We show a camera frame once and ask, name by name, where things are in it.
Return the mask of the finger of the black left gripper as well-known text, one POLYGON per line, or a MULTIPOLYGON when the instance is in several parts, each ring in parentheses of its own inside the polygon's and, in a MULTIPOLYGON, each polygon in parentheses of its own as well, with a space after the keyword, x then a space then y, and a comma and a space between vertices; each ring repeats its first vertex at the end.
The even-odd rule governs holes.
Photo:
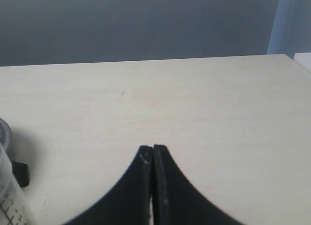
POLYGON ((30 184, 30 170, 29 166, 24 163, 12 161, 13 175, 16 178, 19 186, 25 188, 30 184))

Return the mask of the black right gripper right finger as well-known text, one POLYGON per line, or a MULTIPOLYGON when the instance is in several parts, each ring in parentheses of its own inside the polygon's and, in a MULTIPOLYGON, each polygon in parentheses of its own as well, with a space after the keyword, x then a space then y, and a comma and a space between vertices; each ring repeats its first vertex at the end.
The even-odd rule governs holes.
POLYGON ((184 176, 165 145, 153 147, 155 225, 240 225, 205 198, 184 176))

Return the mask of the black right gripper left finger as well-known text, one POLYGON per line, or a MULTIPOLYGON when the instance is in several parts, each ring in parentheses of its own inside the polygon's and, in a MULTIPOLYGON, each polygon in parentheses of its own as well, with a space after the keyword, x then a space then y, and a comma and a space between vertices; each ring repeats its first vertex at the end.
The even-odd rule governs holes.
POLYGON ((148 225, 153 149, 140 146, 119 181, 68 225, 148 225))

